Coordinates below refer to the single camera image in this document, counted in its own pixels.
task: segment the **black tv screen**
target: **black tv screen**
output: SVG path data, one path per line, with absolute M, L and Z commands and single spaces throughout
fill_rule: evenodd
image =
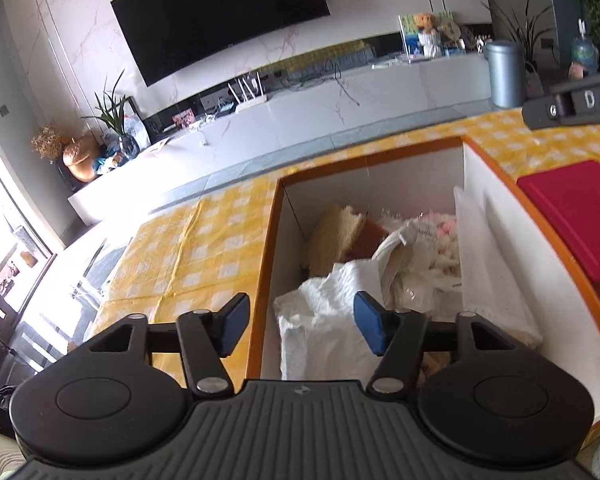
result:
M 241 41 L 329 15 L 325 0 L 113 0 L 111 5 L 147 85 Z

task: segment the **red lid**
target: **red lid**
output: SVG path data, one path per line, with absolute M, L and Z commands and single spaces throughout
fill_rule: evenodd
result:
M 600 164 L 587 160 L 518 179 L 590 279 L 600 282 Z

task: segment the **teddy bear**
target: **teddy bear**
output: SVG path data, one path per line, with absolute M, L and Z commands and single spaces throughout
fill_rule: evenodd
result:
M 422 45 L 426 57 L 442 56 L 442 39 L 436 29 L 437 19 L 433 14 L 423 12 L 416 14 L 414 20 L 418 29 L 418 41 Z

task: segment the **metal screw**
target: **metal screw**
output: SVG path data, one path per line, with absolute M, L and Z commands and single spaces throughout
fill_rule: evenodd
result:
M 376 379 L 371 387 L 379 394 L 396 394 L 404 388 L 404 383 L 400 379 L 383 377 Z
M 206 394 L 219 394 L 229 387 L 229 383 L 221 377 L 205 377 L 198 381 L 196 387 Z

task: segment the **yellow tablecloth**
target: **yellow tablecloth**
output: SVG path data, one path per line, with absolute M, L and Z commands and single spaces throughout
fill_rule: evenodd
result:
M 144 224 L 122 256 L 93 332 L 135 312 L 162 323 L 196 308 L 217 310 L 236 292 L 246 292 L 253 301 L 280 176 L 458 135 L 475 139 L 513 178 L 588 158 L 600 162 L 600 124 L 532 132 L 520 110 L 507 110 L 396 134 L 256 177 Z M 247 330 L 234 354 L 224 360 L 236 389 L 244 379 L 249 339 Z M 154 365 L 184 384 L 178 356 L 154 356 Z

